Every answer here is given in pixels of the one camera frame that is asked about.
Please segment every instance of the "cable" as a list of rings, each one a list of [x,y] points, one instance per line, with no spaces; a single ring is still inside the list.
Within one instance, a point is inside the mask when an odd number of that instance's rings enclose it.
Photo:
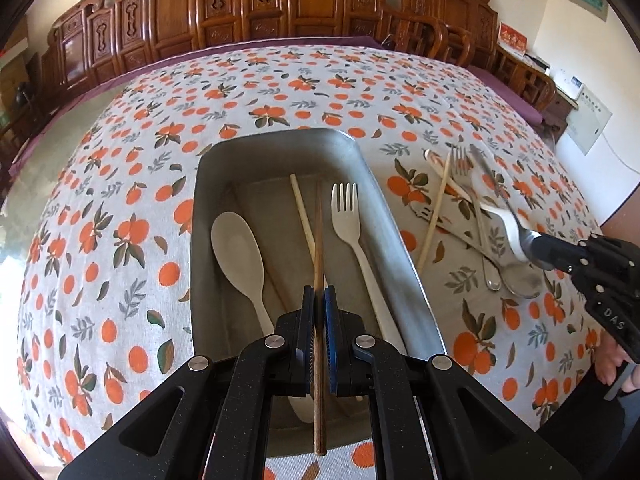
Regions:
[[[630,165],[628,165],[624,160],[622,160],[620,158],[620,156],[616,153],[616,150],[613,149],[613,147],[611,146],[611,144],[609,143],[609,139],[607,139],[607,137],[605,137],[604,132],[602,132],[600,134],[600,136],[604,139],[604,141],[607,143],[607,146],[609,147],[609,149],[611,150],[611,153],[613,153],[617,160],[620,161],[620,163],[622,163],[623,166],[625,166],[628,170],[633,171],[636,175],[640,175],[640,171],[635,170],[634,168],[632,168]]]

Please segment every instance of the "metal screw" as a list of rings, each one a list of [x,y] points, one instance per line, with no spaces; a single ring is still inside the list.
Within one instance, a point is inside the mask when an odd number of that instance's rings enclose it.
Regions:
[[[196,355],[189,359],[189,370],[200,372],[209,366],[209,360],[204,355]]]
[[[284,338],[281,335],[272,334],[264,340],[264,344],[269,348],[280,348],[284,345]]]
[[[359,335],[356,338],[356,345],[358,345],[360,348],[371,348],[375,344],[375,338],[370,335]]]
[[[438,370],[449,370],[453,363],[446,355],[436,355],[431,361],[431,364]]]

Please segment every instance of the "rectangular tray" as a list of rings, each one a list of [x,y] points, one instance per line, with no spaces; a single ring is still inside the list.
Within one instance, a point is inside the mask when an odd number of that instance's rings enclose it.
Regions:
[[[336,130],[316,128],[227,140],[202,157],[191,234],[191,321],[196,354],[214,361],[225,359],[262,337],[251,302],[226,280],[215,259],[210,230],[220,213],[246,214],[263,258],[271,262],[284,284],[285,303],[290,308],[300,308],[304,286],[313,284],[313,261],[291,190],[291,173],[298,177],[312,228],[316,181],[322,181],[324,270],[328,283],[335,285],[338,306],[359,314],[367,332],[380,336],[356,257],[337,237],[331,221],[332,185],[357,182],[360,244],[408,354],[428,359],[443,353],[444,345],[414,265],[356,142]],[[268,276],[263,299],[275,324],[286,310]],[[332,397],[327,404],[330,447],[370,437],[367,402]],[[311,425],[298,420],[287,399],[275,398],[268,455],[311,452],[311,443]]]

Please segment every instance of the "floral tablecloth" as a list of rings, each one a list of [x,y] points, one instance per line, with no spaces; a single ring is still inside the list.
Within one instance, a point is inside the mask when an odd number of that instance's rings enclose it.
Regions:
[[[199,157],[235,136],[331,126],[360,143],[409,251],[440,179],[423,150],[474,143],[511,203],[571,241],[597,229],[555,156],[468,71],[370,48],[207,56],[132,81],[60,173],[31,244],[18,328],[28,432],[69,462],[193,355],[190,233]],[[484,182],[480,195],[490,196]],[[450,192],[443,216],[475,236]],[[504,232],[492,232],[497,254]],[[438,232],[422,277],[449,353],[531,427],[590,366],[594,321],[567,276],[533,301],[484,286],[481,260]],[[373,478],[370,443],[268,461],[265,478]]]

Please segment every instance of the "human hand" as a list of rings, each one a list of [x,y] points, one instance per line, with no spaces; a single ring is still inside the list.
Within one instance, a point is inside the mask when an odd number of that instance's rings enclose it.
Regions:
[[[632,363],[631,357],[608,332],[600,333],[600,346],[595,349],[596,377],[602,384],[611,386],[616,381],[616,373],[622,363]],[[629,378],[622,384],[622,391],[633,392],[640,388],[640,366],[636,367]]]

